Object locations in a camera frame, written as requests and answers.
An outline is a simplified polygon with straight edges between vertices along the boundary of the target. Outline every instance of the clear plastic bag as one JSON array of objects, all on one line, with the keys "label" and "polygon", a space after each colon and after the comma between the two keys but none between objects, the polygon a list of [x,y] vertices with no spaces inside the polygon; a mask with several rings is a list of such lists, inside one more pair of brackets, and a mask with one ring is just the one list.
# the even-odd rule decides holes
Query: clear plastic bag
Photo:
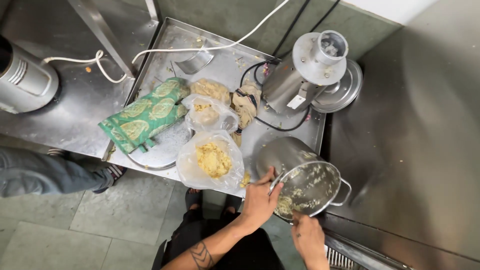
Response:
[{"label": "clear plastic bag", "polygon": [[239,127],[235,111],[215,98],[190,94],[182,104],[189,109],[185,123],[195,131],[226,130],[230,134]]},{"label": "clear plastic bag", "polygon": [[[215,143],[230,157],[232,167],[219,178],[210,177],[198,166],[196,147]],[[238,190],[245,172],[243,157],[237,144],[225,130],[199,132],[186,143],[177,156],[177,170],[180,181],[195,189]]]},{"label": "clear plastic bag", "polygon": [[190,84],[190,93],[200,94],[222,101],[225,105],[230,106],[231,98],[228,88],[210,79],[200,79]]}]

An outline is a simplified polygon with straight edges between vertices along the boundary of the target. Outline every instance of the steel pot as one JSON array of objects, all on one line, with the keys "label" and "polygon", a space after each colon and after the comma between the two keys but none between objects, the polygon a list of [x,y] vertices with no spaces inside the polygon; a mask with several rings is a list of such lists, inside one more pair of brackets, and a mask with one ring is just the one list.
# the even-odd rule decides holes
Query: steel pot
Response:
[{"label": "steel pot", "polygon": [[[280,179],[284,183],[281,195],[290,197],[292,205],[301,206],[300,212],[309,216],[320,213],[328,205],[343,205],[352,191],[350,184],[340,177],[340,172],[334,165],[294,137],[278,138],[266,144],[260,150],[256,166],[259,175],[266,174],[270,166],[275,168],[276,175],[285,172]],[[342,202],[334,203],[341,182],[349,190]],[[291,214],[278,211],[276,214],[292,220]]]}]

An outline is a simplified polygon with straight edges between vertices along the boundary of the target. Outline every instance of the cloth rag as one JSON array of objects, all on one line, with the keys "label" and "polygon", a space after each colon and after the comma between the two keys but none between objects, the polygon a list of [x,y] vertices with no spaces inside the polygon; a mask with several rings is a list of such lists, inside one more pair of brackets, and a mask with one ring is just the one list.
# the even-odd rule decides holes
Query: cloth rag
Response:
[{"label": "cloth rag", "polygon": [[232,133],[231,136],[237,146],[241,145],[242,131],[253,121],[255,116],[257,116],[261,93],[257,85],[252,82],[247,82],[233,93],[232,103],[235,112],[240,118],[240,123],[237,131]]},{"label": "cloth rag", "polygon": [[150,138],[187,114],[185,106],[176,104],[189,94],[190,89],[185,79],[169,78],[148,95],[137,99],[98,125],[124,154],[137,147],[145,153],[143,143],[155,146]]}]

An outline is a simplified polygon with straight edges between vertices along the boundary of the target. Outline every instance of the forearm tattoo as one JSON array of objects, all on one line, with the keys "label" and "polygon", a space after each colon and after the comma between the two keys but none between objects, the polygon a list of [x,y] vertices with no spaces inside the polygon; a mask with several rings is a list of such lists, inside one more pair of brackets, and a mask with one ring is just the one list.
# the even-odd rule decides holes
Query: forearm tattoo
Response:
[{"label": "forearm tattoo", "polygon": [[188,251],[190,251],[193,260],[197,264],[198,270],[210,269],[215,265],[203,241],[192,246]]}]

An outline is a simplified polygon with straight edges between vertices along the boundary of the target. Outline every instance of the green oven mitt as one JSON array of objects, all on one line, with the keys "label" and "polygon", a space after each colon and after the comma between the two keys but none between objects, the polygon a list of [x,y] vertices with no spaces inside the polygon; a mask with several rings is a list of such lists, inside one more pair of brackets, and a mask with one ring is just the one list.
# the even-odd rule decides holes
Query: green oven mitt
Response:
[{"label": "green oven mitt", "polygon": [[190,94],[187,82],[182,78],[169,78],[148,95],[100,122],[98,125],[124,154],[139,148],[146,152],[143,143],[150,147],[150,139],[177,122],[187,113],[182,104],[175,105]]}]

